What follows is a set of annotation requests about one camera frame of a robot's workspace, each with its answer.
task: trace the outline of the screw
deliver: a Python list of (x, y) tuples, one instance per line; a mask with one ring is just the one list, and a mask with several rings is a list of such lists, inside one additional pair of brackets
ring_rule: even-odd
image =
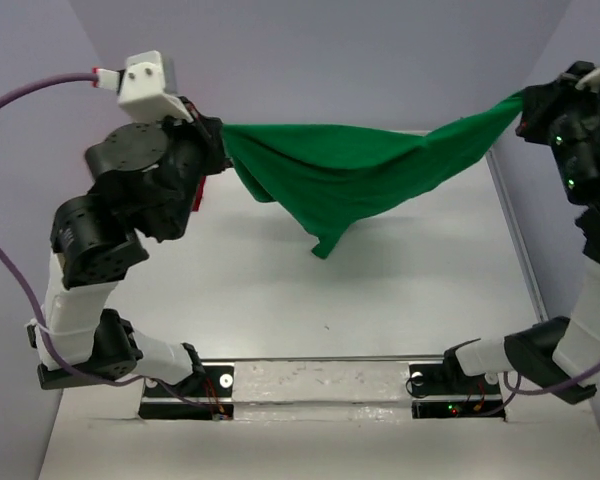
[(424, 385), (424, 375), (422, 374), (422, 372), (413, 372), (413, 374), (410, 377), (410, 380), (413, 386), (415, 387), (421, 387), (422, 385)]
[(233, 377), (231, 375), (225, 373), (220, 377), (220, 386), (222, 388), (229, 388), (231, 385), (233, 385)]
[(495, 373), (485, 374), (484, 379), (489, 385), (497, 385), (498, 384), (498, 375), (496, 375)]

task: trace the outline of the green towel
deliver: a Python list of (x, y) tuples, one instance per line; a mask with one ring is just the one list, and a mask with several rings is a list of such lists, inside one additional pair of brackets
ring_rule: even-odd
[(278, 202), (326, 258), (349, 225), (433, 190), (476, 163), (522, 109), (516, 93), (426, 136), (342, 125), (225, 125), (236, 172)]

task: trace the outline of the white floor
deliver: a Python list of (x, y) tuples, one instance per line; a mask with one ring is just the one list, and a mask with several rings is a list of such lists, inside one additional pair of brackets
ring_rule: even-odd
[(233, 172), (209, 179), (184, 238), (144, 242), (110, 306), (205, 358), (441, 353), (536, 321), (486, 161), (354, 225), (327, 260)]
[[(206, 193), (185, 238), (147, 241), (152, 258), (111, 298), (204, 358), (440, 354), (536, 321), (485, 161), (360, 222), (326, 261), (233, 175)], [(139, 386), (65, 392), (41, 480), (600, 479), (588, 403), (554, 397), (516, 400), (508, 423), (142, 421), (139, 399)]]

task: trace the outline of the cable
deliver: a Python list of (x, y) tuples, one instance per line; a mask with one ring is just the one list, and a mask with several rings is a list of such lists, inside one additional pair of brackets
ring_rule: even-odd
[(204, 403), (200, 403), (200, 402), (192, 402), (191, 400), (183, 397), (182, 395), (180, 395), (178, 392), (176, 392), (173, 387), (171, 385), (169, 385), (167, 382), (163, 381), (163, 380), (158, 380), (156, 378), (152, 378), (151, 380), (153, 380), (154, 382), (160, 384), (162, 386), (162, 388), (165, 389), (165, 391), (171, 395), (173, 398), (177, 398), (178, 400), (180, 400), (182, 403), (185, 403), (191, 407), (206, 407), (206, 405)]
[(413, 393), (413, 377), (409, 377), (407, 379), (407, 383), (405, 383), (405, 388), (407, 389), (407, 393), (409, 394), (409, 396), (415, 398), (416, 400), (422, 400), (423, 398), (428, 397), (428, 395), (416, 395), (415, 393)]
[(487, 392), (485, 391), (484, 387), (482, 386), (482, 382), (478, 383), (478, 388), (480, 389), (480, 393), (482, 394), (482, 397), (480, 397), (480, 403), (478, 405), (476, 405), (475, 407), (473, 407), (473, 411), (478, 413), (480, 412), (480, 410), (482, 410), (482, 407), (484, 407), (484, 401), (487, 398)]
[(546, 395), (548, 393), (557, 393), (562, 390), (566, 390), (567, 388), (571, 388), (575, 385), (578, 385), (580, 382), (586, 380), (587, 378), (593, 377), (595, 374), (600, 372), (600, 361), (596, 363), (593, 367), (585, 370), (584, 372), (576, 375), (569, 380), (565, 380), (564, 382), (557, 383), (555, 385), (551, 385), (550, 387), (540, 388), (538, 390), (521, 390), (519, 385), (512, 387), (509, 383), (509, 379), (507, 375), (504, 376), (504, 385), (509, 389), (509, 391), (516, 393), (518, 395), (528, 395), (528, 396), (539, 396)]
[(464, 408), (464, 406), (469, 403), (469, 401), (471, 400), (471, 397), (473, 396), (473, 388), (469, 388), (469, 393), (467, 394), (467, 398), (464, 399), (464, 402), (462, 402), (462, 405), (460, 405), (460, 408)]
[(209, 385), (209, 388), (211, 389), (213, 399), (215, 400), (216, 406), (218, 407), (218, 412), (220, 412), (221, 414), (224, 415), (224, 407), (220, 403), (220, 400), (218, 399), (218, 394), (216, 393), (216, 387), (213, 386), (213, 382), (211, 381), (211, 379), (209, 377), (207, 377), (207, 384)]
[[(504, 381), (505, 381), (505, 385), (506, 385), (509, 381), (509, 372), (504, 372)], [(516, 380), (515, 388), (516, 389), (520, 388), (520, 385), (522, 385), (522, 375), (518, 374), (518, 379)], [(498, 405), (496, 408), (492, 408), (489, 411), (477, 413), (477, 414), (471, 415), (471, 416), (472, 417), (491, 417), (491, 416), (495, 415), (496, 413), (500, 413), (502, 410), (507, 408), (509, 406), (509, 404), (511, 404), (511, 402), (513, 402), (514, 398), (516, 398), (516, 392), (512, 392), (511, 395), (509, 395), (509, 397), (507, 397), (507, 399), (504, 402), (502, 402), (502, 405)]]
[(209, 385), (207, 385), (207, 382), (203, 383), (204, 386), (204, 393), (207, 395), (207, 400), (209, 400), (209, 414), (211, 415), (211, 419), (213, 419), (213, 416), (215, 415), (215, 412), (213, 411), (213, 405), (211, 403), (211, 392), (209, 392)]

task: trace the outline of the gray wall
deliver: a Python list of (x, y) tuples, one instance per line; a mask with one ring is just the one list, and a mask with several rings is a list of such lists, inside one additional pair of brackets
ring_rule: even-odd
[[(0, 95), (96, 54), (66, 0), (0, 0)], [(0, 113), (0, 242), (44, 295), (55, 208), (84, 191), (84, 148), (118, 123), (108, 92), (62, 86)], [(38, 477), (58, 395), (40, 390), (24, 330), (30, 307), (0, 264), (0, 479)]]
[(225, 122), (397, 129), (433, 128), (517, 89), (569, 3), (70, 1), (106, 64), (167, 52), (180, 90)]
[[(525, 85), (553, 80), (576, 60), (600, 63), (600, 0), (573, 0)], [(495, 149), (549, 316), (568, 315), (580, 291), (584, 237), (548, 147), (513, 131)], [(594, 408), (600, 423), (600, 393)]]

